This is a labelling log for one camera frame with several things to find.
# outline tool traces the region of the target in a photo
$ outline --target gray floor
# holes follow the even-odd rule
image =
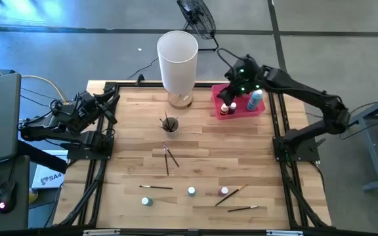
[[[80,28],[180,29],[184,19],[174,0],[3,1],[0,25]],[[272,30],[266,0],[205,0],[219,30]],[[378,31],[378,1],[274,0],[284,31]],[[40,75],[71,98],[89,79],[124,79],[156,57],[157,34],[0,32],[0,68]],[[218,35],[220,45],[252,55],[258,63],[278,66],[272,35]],[[199,39],[200,46],[213,45]],[[341,96],[350,108],[378,100],[378,37],[282,37],[287,70],[293,78]],[[224,80],[227,70],[214,53],[198,57],[199,80]],[[160,79],[158,63],[143,71]],[[48,84],[24,79],[22,86],[57,96]],[[50,100],[22,91],[43,103]],[[317,109],[306,109],[319,114]],[[46,108],[21,101],[20,117]],[[358,130],[353,127],[348,133]],[[359,135],[345,141],[324,135],[319,147],[326,197],[333,225],[378,232],[378,190],[362,184],[376,180],[369,153]],[[42,149],[50,144],[33,143]],[[30,227],[44,224],[50,205],[30,212]]]

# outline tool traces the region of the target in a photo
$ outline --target wooden table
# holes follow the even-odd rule
[[[89,81],[87,90],[101,94],[104,84],[105,81]],[[115,147],[106,169],[97,227],[289,228],[280,167],[274,160],[274,130],[266,94],[262,115],[219,121],[213,113],[210,88],[194,88],[194,102],[184,110],[167,103],[164,88],[121,88],[119,93]],[[290,96],[285,96],[285,104],[291,128],[307,126],[304,104]],[[276,107],[280,116],[278,102]],[[169,116],[178,116],[180,129],[175,139],[168,138],[158,127],[164,110]],[[166,175],[162,142],[166,142],[180,165],[177,168],[169,158],[170,176]],[[78,161],[67,170],[54,223],[62,221],[82,196],[88,166],[88,161]],[[298,163],[298,168],[304,197],[330,224],[320,175],[310,163]],[[218,196],[220,187],[233,191],[244,184],[248,186],[214,206],[222,199]],[[139,185],[168,186],[173,190]],[[195,197],[187,194],[190,186],[196,188]],[[151,197],[153,205],[143,206],[143,197]],[[293,203],[299,222],[297,201]],[[253,205],[259,208],[227,212]]]

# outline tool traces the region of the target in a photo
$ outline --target red tray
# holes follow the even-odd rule
[[[249,102],[250,95],[249,96],[246,95],[245,97],[241,96],[241,97],[234,98],[234,102],[237,104],[236,112],[234,112],[231,115],[220,115],[221,106],[224,104],[224,102],[220,98],[217,98],[217,94],[219,94],[220,91],[227,86],[228,84],[221,84],[221,85],[213,85],[211,87],[214,105],[215,105],[215,116],[217,117],[217,119],[224,120],[224,119],[234,119],[234,118],[240,118],[240,117],[257,116],[257,115],[260,115],[265,110],[265,104],[262,99],[255,110],[249,111],[247,109],[247,103]]]

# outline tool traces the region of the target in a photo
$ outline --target bottle cap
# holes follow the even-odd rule
[[[228,193],[228,188],[227,187],[222,187],[221,188],[221,193],[222,194],[227,194]]]
[[[148,205],[150,203],[150,200],[147,197],[143,197],[142,200],[141,200],[141,203],[143,205]]]
[[[189,187],[188,188],[188,193],[194,194],[195,193],[195,188],[194,187]]]
[[[228,106],[226,104],[221,105],[221,111],[227,111]]]

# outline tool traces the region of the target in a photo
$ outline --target white paper cylinder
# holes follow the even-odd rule
[[[157,43],[161,80],[165,89],[187,95],[195,85],[198,42],[185,31],[170,31]]]

